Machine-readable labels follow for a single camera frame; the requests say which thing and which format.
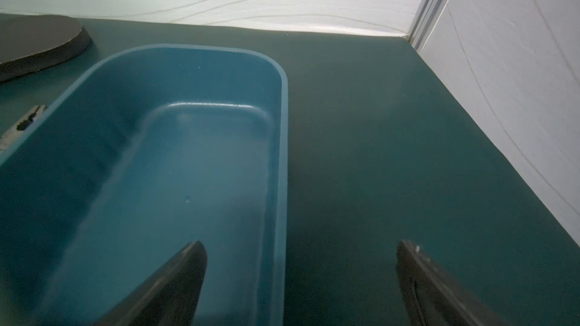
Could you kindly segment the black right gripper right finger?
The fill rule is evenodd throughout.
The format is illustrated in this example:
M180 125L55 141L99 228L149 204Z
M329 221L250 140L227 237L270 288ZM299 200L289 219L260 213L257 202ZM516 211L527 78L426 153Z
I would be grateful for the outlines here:
M397 276L412 325L507 325L409 240L397 245Z

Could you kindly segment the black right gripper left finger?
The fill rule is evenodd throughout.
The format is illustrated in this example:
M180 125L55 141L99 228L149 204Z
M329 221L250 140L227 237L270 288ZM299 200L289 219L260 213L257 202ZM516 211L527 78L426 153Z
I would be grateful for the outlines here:
M96 325L192 324L208 256L200 241L186 244Z

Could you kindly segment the large yellow black pliers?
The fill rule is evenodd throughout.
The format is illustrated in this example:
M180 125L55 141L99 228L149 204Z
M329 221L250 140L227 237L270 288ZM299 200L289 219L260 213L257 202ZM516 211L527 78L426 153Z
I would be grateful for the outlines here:
M3 154L13 142L15 142L33 122L37 121L47 110L46 105L38 105L31 108L15 124L13 124L2 136L0 153Z

